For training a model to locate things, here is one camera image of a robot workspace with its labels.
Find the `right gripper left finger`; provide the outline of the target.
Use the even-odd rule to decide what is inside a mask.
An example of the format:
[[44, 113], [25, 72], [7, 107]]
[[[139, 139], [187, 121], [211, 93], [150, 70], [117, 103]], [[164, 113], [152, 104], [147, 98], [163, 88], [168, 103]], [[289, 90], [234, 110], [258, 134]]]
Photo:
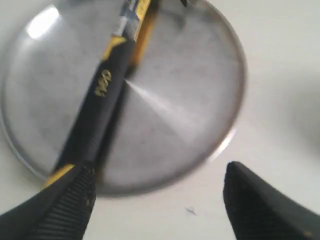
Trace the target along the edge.
[[96, 201], [95, 165], [67, 164], [33, 197], [0, 216], [2, 240], [82, 240]]

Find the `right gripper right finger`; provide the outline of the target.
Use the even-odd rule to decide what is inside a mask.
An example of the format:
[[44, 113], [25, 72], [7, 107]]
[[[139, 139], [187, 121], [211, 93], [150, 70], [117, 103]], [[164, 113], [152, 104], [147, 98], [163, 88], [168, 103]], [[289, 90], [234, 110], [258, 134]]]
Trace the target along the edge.
[[318, 240], [320, 216], [295, 202], [247, 166], [227, 164], [223, 202], [237, 240]]

